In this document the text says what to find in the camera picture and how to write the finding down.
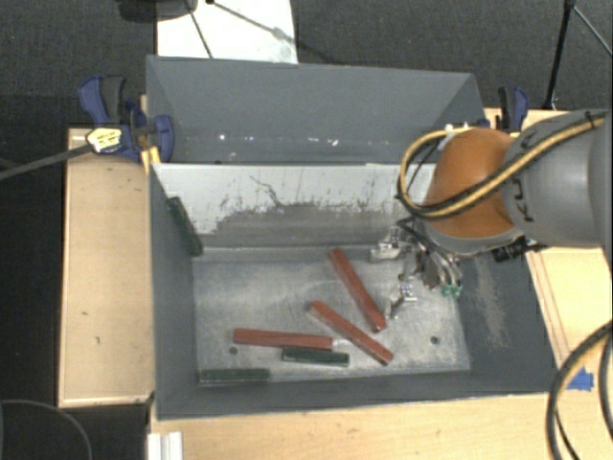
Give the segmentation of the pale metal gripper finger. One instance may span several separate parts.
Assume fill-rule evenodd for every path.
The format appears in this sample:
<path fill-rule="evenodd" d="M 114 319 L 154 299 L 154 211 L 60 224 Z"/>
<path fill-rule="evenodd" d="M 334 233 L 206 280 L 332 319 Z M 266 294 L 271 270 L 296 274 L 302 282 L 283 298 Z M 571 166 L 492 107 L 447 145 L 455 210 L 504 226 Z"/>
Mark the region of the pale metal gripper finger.
<path fill-rule="evenodd" d="M 385 316 L 387 319 L 398 319 L 409 303 L 417 301 L 411 284 L 396 284 L 388 294 Z"/>
<path fill-rule="evenodd" d="M 406 233 L 399 227 L 391 227 L 370 249 L 369 261 L 378 263 L 397 260 L 407 252 Z"/>

